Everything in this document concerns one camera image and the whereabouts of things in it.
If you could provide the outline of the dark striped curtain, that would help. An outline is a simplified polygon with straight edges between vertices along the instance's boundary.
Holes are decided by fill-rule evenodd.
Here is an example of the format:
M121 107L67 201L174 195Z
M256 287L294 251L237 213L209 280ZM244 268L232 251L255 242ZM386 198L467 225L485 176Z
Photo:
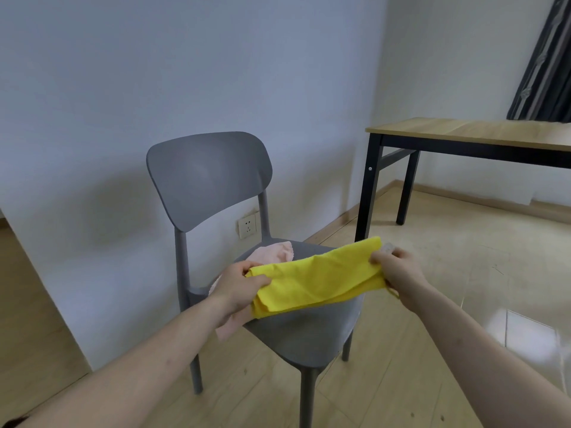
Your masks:
M571 123L571 0L554 0L506 118Z

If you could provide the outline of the person's left hand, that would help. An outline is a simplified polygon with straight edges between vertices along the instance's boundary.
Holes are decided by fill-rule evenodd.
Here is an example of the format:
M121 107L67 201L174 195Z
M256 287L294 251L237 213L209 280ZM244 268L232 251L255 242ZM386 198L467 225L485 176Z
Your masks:
M218 282L208 296L218 316L217 327L233 313L251 305L258 291L271 283L265 274L242 274L242 261L231 264L221 273Z

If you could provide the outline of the person's right hand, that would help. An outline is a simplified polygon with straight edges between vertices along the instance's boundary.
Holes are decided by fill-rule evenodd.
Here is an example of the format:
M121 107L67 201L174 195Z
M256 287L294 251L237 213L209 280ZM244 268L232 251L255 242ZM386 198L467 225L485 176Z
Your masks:
M396 264L381 267L387 287L398 294L401 303L418 314L425 296L433 290L412 253L400 247L395 249Z

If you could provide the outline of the wooden table with black legs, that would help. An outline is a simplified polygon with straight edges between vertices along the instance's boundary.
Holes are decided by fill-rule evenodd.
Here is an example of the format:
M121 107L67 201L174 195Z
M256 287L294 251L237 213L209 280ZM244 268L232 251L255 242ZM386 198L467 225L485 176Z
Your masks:
M408 159L396 224L407 217L421 152L571 170L571 124L414 117L366 129L369 134L355 242L369 236L379 173Z

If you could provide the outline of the pink cloth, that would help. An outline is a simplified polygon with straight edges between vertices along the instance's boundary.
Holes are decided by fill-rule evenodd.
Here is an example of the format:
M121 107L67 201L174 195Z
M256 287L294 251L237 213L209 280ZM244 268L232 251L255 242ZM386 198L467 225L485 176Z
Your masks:
M289 262L294 259L294 249L290 241L279 242L256 248L246 259L261 265ZM254 319L250 305L233 313L215 330L218 341L226 341L242 326Z

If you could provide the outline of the white wall socket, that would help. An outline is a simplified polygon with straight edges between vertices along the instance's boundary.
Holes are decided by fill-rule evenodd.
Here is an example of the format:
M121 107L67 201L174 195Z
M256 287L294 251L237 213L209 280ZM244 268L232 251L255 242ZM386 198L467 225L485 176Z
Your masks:
M237 221L239 239L243 240L258 233L258 213L253 213Z

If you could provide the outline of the person's left forearm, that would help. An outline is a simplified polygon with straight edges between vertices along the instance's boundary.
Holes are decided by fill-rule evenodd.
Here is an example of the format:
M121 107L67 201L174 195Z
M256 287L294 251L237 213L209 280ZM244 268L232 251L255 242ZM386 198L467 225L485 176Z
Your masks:
M139 428L238 305L211 295L62 396L2 428Z

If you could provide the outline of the person's right forearm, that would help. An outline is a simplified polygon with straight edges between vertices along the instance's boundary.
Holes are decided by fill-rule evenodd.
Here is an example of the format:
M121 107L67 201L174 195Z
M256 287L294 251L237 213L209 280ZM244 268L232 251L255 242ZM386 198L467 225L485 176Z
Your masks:
M571 428L571 398L426 283L396 288L484 428Z

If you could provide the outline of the yellow cloth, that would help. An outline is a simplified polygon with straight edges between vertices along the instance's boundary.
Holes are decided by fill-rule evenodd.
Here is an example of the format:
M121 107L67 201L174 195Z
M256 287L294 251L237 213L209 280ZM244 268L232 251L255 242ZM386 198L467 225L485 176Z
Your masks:
M308 258L252 268L247 276L265 274L272 280L254 298L253 316L321 307L386 289L381 266L369 262L381 245L380 237L372 237Z

